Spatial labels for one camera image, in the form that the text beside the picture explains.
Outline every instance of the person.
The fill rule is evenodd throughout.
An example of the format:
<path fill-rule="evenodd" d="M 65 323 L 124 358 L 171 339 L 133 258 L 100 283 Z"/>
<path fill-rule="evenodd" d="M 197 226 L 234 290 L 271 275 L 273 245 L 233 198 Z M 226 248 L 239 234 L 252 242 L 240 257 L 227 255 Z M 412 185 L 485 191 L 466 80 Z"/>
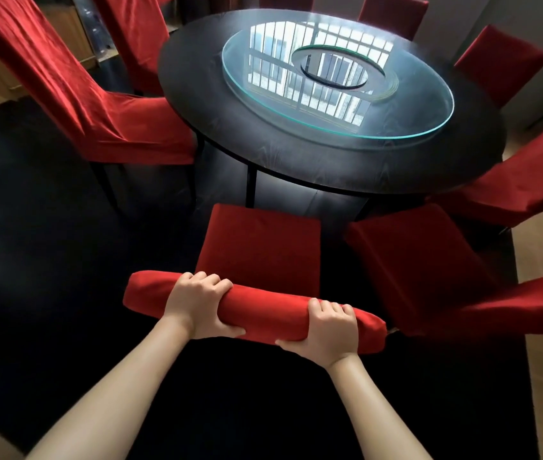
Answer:
<path fill-rule="evenodd" d="M 221 280 L 216 274 L 184 273 L 152 331 L 56 422 L 27 459 L 126 458 L 160 383 L 186 343 L 245 333 L 218 318 L 218 304 L 231 287 L 228 279 Z M 361 363 L 352 307 L 311 299 L 308 310 L 307 338 L 276 343 L 327 371 L 350 416 L 364 458 L 430 459 Z"/>

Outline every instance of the black round table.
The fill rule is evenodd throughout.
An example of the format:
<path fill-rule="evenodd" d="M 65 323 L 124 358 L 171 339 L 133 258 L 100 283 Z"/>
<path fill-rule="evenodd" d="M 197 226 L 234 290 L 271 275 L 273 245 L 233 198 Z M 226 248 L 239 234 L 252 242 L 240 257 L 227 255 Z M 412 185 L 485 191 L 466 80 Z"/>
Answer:
<path fill-rule="evenodd" d="M 506 142 L 499 111 L 452 64 L 389 32 L 321 14 L 199 19 L 163 46 L 159 78 L 194 131 L 247 164 L 248 207 L 258 170 L 333 193 L 424 195 L 481 176 Z"/>

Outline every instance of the person's right arm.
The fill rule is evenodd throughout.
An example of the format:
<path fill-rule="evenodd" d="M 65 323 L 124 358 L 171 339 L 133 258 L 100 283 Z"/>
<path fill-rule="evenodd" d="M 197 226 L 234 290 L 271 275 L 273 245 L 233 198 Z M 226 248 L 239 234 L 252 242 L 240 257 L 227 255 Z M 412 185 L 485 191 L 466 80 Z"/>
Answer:
<path fill-rule="evenodd" d="M 431 459 L 357 355 L 359 330 L 352 307 L 311 299 L 308 311 L 307 338 L 276 343 L 327 370 L 350 416 L 365 460 Z"/>

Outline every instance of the person's left arm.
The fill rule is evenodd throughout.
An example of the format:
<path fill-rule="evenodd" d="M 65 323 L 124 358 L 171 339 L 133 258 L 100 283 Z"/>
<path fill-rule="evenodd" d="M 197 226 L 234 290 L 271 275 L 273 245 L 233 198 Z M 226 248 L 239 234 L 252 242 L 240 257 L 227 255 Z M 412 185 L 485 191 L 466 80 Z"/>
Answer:
<path fill-rule="evenodd" d="M 160 383 L 186 343 L 244 334 L 218 319 L 218 303 L 232 286 L 215 274 L 184 273 L 150 334 L 57 421 L 27 459 L 126 458 Z"/>

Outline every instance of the person's left hand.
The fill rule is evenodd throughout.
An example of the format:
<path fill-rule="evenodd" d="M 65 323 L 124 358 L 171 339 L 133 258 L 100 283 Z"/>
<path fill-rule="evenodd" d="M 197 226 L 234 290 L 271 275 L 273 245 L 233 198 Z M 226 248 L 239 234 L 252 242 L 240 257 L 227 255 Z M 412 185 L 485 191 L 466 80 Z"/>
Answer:
<path fill-rule="evenodd" d="M 169 294 L 161 319 L 176 320 L 185 327 L 191 339 L 244 335 L 243 328 L 225 325 L 218 318 L 218 303 L 232 287 L 230 280 L 221 280 L 217 274 L 184 273 Z"/>

